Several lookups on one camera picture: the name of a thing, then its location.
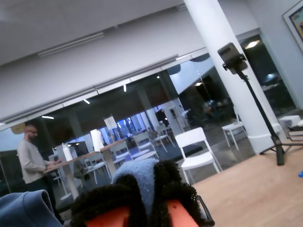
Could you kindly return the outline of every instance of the wall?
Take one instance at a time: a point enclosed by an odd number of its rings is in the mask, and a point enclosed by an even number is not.
[[[297,107],[303,108],[303,53],[282,15],[299,0],[246,0]]]
[[[229,6],[237,2],[241,12]],[[236,35],[258,27],[244,2],[223,0],[222,7]],[[204,46],[189,13],[168,10],[64,52],[13,62],[0,69],[0,121]]]

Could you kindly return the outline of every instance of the hand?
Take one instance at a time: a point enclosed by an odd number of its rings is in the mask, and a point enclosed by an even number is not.
[[[60,163],[60,162],[62,162],[62,160],[59,158],[57,161],[55,161],[54,163],[55,163],[55,165],[56,164],[58,164],[58,163]]]

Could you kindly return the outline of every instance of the man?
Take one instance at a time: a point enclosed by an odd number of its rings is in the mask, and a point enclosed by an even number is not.
[[[43,173],[44,170],[56,165],[61,160],[58,159],[56,162],[43,160],[41,154],[38,151],[38,148],[34,144],[32,144],[33,139],[37,135],[38,130],[35,126],[26,126],[24,138],[20,142],[17,149],[23,179],[25,181],[25,184],[27,185],[27,189],[30,192],[37,190],[47,191],[53,207],[53,212],[59,222],[63,225],[64,221],[61,219],[59,213],[56,210],[56,201],[53,194],[53,187],[48,181],[47,176]]]

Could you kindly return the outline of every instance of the pillar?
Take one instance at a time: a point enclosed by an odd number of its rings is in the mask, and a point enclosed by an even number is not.
[[[155,130],[157,130],[157,128],[160,126],[160,123],[158,121],[158,118],[156,116],[156,113],[155,113],[154,109],[153,108],[149,109],[146,112],[147,112],[147,115],[149,116],[149,118],[151,120],[151,124],[152,124],[153,128]]]
[[[142,117],[142,120],[143,120],[143,123],[144,123],[144,125],[145,125],[145,128],[146,128],[146,129],[150,128],[151,125],[150,125],[150,123],[149,123],[149,121],[148,121],[148,119],[147,119],[146,113],[145,113],[145,112],[142,112],[142,113],[140,113],[140,116]]]
[[[243,50],[227,21],[226,16],[218,0],[184,0],[187,9],[200,33],[219,76],[233,102],[239,111],[240,118],[247,130],[248,138],[255,151],[261,151],[273,146],[269,130],[263,120],[260,111],[247,87],[238,75],[222,67],[223,60],[218,54],[218,50],[226,44],[232,42],[240,53]],[[250,65],[244,71],[260,100],[271,124],[276,131],[279,131],[280,138],[284,139],[282,127],[279,125]]]

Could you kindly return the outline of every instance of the blue cloth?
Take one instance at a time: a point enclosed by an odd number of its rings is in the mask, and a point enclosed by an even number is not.
[[[152,213],[151,209],[155,195],[153,167],[158,162],[159,161],[154,158],[125,162],[116,171],[112,180],[112,183],[115,183],[118,178],[125,175],[132,175],[137,180],[142,202],[148,217],[150,217]]]
[[[1,227],[62,227],[45,190],[12,193],[0,198]]]

